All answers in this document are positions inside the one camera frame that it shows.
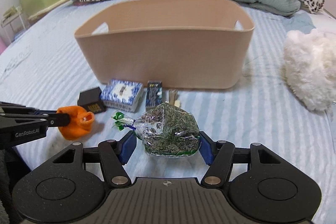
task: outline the orange fabric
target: orange fabric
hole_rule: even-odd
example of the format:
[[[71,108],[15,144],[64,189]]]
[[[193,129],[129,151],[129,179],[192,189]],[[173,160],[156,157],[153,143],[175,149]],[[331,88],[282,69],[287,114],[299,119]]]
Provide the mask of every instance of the orange fabric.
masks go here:
[[[66,127],[58,128],[66,140],[73,141],[91,132],[95,116],[92,112],[87,112],[85,108],[81,106],[65,106],[60,107],[57,113],[70,115],[70,123]]]

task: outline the blue gripper pad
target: blue gripper pad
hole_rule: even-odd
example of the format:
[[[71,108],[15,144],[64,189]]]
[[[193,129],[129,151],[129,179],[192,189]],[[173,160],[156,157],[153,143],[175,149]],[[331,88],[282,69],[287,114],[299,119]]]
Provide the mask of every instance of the blue gripper pad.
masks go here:
[[[137,146],[137,137],[135,134],[131,134],[130,137],[123,143],[121,153],[119,155],[119,161],[121,164],[126,164],[133,154]]]
[[[211,152],[210,143],[208,143],[202,135],[199,136],[199,139],[201,141],[201,147],[199,148],[199,152],[201,153],[205,163],[207,165],[211,165],[215,157]]]

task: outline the plastic bag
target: plastic bag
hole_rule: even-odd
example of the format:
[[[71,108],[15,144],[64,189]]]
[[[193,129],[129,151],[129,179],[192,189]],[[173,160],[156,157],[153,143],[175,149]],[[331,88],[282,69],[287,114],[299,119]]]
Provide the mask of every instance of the plastic bag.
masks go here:
[[[195,154],[200,146],[199,128],[191,113],[163,103],[136,120],[117,120],[119,129],[135,127],[138,138],[150,155],[183,157]]]

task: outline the bed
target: bed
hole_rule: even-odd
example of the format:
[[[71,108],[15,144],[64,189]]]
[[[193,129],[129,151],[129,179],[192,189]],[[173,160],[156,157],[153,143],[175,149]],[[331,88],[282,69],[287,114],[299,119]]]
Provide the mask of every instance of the bed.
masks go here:
[[[75,30],[87,19],[121,0],[74,6],[68,2],[51,11],[0,56],[0,100],[57,109],[76,105],[80,91],[104,85],[98,82],[75,38]],[[237,147],[260,142],[313,178],[322,190],[322,202],[314,216],[316,224],[333,224],[336,213],[336,154],[332,112],[312,113],[297,100],[285,83],[283,41],[286,32],[305,33],[329,20],[304,11],[288,19],[244,8],[256,28],[246,56],[243,76],[227,90],[181,90],[181,107],[191,112],[200,130],[213,140],[227,140]],[[112,128],[112,109],[96,115],[93,132],[81,138],[85,147],[106,139],[119,140],[124,131]],[[145,111],[144,100],[136,113]],[[47,137],[17,146],[27,165],[34,169],[68,146],[57,128]],[[99,165],[88,170],[102,179]],[[201,155],[182,159],[154,158],[138,145],[125,169],[135,177],[203,177],[208,166]],[[234,166],[231,179],[246,166]]]

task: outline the striped bedsheet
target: striped bedsheet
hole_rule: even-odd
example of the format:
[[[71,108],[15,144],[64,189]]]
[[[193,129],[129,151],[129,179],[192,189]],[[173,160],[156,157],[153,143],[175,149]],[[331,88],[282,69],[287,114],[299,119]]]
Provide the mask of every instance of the striped bedsheet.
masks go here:
[[[33,25],[0,56],[0,101],[57,109],[76,105],[82,90],[98,85],[104,88],[86,62],[74,32],[92,15],[118,1],[81,7],[67,3]],[[336,157],[330,116],[308,112],[284,79],[282,54],[286,32],[290,29],[309,32],[313,27],[310,18],[305,13],[286,19],[250,8],[245,10],[256,29],[243,76],[228,90],[179,91],[181,107],[195,116],[200,130],[213,140],[227,140],[237,147],[260,142],[312,177],[323,197],[314,222],[334,224],[336,216],[330,212],[336,197]],[[144,111],[142,100],[137,113],[129,115],[137,117]],[[96,115],[93,133],[80,139],[85,147],[96,146],[106,139],[118,140],[125,134],[112,128],[111,112],[110,109]],[[50,128],[46,138],[20,145],[17,150],[34,169],[69,144],[57,128]],[[183,159],[154,158],[145,154],[141,143],[125,165],[132,180],[136,176],[200,180],[207,168],[199,153]],[[235,166],[232,177],[243,168],[246,166]],[[99,166],[92,165],[89,169],[101,177]]]

